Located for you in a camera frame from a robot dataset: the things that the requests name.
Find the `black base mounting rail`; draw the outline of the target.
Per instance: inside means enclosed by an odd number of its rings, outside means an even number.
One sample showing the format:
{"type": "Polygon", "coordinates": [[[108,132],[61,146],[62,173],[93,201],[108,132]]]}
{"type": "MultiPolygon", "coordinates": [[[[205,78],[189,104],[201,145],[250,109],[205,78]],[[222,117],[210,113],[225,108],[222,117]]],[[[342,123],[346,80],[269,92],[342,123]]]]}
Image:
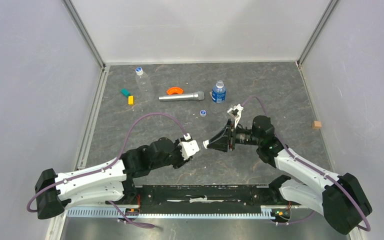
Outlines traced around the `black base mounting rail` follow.
{"type": "Polygon", "coordinates": [[[131,201],[142,214],[257,214],[262,206],[297,206],[268,185],[142,185],[131,201]]]}

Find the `silver microphone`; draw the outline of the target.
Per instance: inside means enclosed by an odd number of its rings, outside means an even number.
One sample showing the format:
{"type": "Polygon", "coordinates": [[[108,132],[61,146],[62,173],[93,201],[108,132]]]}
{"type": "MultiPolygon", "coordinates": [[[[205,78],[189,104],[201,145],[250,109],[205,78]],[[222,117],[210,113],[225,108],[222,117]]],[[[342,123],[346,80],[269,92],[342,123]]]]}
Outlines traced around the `silver microphone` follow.
{"type": "Polygon", "coordinates": [[[159,96],[158,100],[161,102],[175,102],[175,101],[202,101],[205,99],[203,91],[193,93],[173,94],[159,96]]]}

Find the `clear bottle with blue-white cap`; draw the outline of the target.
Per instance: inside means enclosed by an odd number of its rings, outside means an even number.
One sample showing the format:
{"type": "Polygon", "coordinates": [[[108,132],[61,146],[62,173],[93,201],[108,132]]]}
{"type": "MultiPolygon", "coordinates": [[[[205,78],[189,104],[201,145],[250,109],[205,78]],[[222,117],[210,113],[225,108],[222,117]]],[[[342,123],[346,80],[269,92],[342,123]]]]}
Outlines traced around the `clear bottle with blue-white cap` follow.
{"type": "Polygon", "coordinates": [[[144,72],[142,67],[137,67],[135,73],[136,83],[138,84],[142,98],[146,101],[153,100],[155,94],[149,75],[144,72]]]}

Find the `teal rectangular block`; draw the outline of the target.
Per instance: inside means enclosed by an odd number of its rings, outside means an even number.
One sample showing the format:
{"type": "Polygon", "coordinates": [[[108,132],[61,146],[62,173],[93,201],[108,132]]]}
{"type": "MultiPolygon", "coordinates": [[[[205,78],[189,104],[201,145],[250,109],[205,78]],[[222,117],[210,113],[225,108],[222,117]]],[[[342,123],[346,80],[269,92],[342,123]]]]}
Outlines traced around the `teal rectangular block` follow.
{"type": "Polygon", "coordinates": [[[128,98],[129,96],[131,96],[131,93],[130,93],[128,90],[126,90],[125,88],[121,89],[120,92],[121,92],[121,94],[122,94],[123,96],[125,96],[125,97],[127,97],[127,98],[128,98]]]}

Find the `blue-white Pocari bottle cap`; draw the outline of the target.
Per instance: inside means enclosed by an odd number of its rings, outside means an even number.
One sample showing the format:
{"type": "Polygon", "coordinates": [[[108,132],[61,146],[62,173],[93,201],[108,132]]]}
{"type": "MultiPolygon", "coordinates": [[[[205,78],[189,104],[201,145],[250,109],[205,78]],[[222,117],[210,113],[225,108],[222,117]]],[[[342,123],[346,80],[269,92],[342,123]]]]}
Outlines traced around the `blue-white Pocari bottle cap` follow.
{"type": "Polygon", "coordinates": [[[200,112],[199,112],[200,116],[201,117],[205,117],[207,115],[207,111],[202,109],[200,112]]]}

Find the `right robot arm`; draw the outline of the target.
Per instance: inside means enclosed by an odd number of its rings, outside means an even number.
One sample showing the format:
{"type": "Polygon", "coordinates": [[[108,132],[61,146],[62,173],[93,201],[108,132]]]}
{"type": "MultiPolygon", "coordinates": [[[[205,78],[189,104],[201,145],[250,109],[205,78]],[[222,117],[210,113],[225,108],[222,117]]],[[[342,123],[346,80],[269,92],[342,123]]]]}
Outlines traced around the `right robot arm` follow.
{"type": "Polygon", "coordinates": [[[269,117],[256,116],[251,128],[228,120],[219,133],[203,142],[206,149],[225,153],[236,145],[256,146],[260,160],[289,174],[270,184],[268,196],[273,203],[288,201],[307,207],[343,235],[354,228],[371,230],[367,217],[373,209],[358,179],[350,173],[331,172],[301,157],[276,136],[269,117]]]}

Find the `orange curved pipe piece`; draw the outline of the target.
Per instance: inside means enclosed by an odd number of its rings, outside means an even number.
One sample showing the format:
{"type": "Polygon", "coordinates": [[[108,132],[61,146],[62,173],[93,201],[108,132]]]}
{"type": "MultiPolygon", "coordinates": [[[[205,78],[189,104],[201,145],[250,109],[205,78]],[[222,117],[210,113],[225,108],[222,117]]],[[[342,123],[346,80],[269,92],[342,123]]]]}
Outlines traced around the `orange curved pipe piece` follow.
{"type": "Polygon", "coordinates": [[[180,87],[171,87],[166,91],[166,93],[168,95],[180,95],[184,93],[184,90],[180,87]]]}

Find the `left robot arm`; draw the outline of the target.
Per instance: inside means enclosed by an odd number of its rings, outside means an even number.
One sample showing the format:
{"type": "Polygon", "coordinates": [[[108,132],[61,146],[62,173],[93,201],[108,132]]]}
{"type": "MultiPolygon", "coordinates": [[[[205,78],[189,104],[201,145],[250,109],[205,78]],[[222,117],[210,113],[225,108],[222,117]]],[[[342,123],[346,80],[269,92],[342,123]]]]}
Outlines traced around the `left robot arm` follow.
{"type": "Polygon", "coordinates": [[[61,173],[46,169],[34,186],[37,218],[50,219],[72,207],[99,202],[131,204],[138,195],[135,178],[166,166],[178,169],[199,150],[189,135],[176,141],[162,137],[92,167],[61,173]]]}

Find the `blue labelled Pocari bottle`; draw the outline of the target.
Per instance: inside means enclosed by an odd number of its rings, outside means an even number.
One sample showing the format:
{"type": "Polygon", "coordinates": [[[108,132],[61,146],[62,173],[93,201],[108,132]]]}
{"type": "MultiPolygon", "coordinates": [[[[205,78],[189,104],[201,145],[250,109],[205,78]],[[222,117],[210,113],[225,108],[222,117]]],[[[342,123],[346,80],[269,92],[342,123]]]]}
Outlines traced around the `blue labelled Pocari bottle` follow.
{"type": "Polygon", "coordinates": [[[226,86],[222,80],[218,80],[212,88],[211,99],[214,103],[223,103],[226,99],[226,86]]]}

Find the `white cap of bottle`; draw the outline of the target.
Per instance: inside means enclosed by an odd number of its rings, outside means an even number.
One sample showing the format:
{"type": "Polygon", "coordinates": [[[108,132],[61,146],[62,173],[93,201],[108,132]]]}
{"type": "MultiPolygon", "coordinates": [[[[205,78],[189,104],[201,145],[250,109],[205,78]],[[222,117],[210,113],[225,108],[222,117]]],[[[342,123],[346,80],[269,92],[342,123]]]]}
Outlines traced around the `white cap of bottle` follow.
{"type": "Polygon", "coordinates": [[[203,146],[205,149],[208,149],[208,145],[210,144],[210,141],[209,140],[205,140],[203,141],[203,146]]]}

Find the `yellow rectangular block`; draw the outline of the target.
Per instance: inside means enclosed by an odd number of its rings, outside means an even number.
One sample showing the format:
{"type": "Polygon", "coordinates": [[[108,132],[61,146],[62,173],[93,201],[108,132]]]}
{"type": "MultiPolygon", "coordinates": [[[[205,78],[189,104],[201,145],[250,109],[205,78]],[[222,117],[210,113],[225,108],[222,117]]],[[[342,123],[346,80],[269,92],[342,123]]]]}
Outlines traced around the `yellow rectangular block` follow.
{"type": "Polygon", "coordinates": [[[134,96],[130,95],[128,96],[128,105],[133,106],[135,103],[134,96]]]}

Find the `brown cube near right wall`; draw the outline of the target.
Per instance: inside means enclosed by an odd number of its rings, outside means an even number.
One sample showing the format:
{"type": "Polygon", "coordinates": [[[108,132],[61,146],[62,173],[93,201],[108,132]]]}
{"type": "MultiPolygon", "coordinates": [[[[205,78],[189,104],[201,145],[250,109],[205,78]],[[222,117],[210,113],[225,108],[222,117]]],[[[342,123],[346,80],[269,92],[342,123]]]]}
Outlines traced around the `brown cube near right wall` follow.
{"type": "Polygon", "coordinates": [[[315,121],[312,122],[311,127],[314,130],[319,130],[319,129],[322,128],[322,122],[315,120],[315,121]]]}

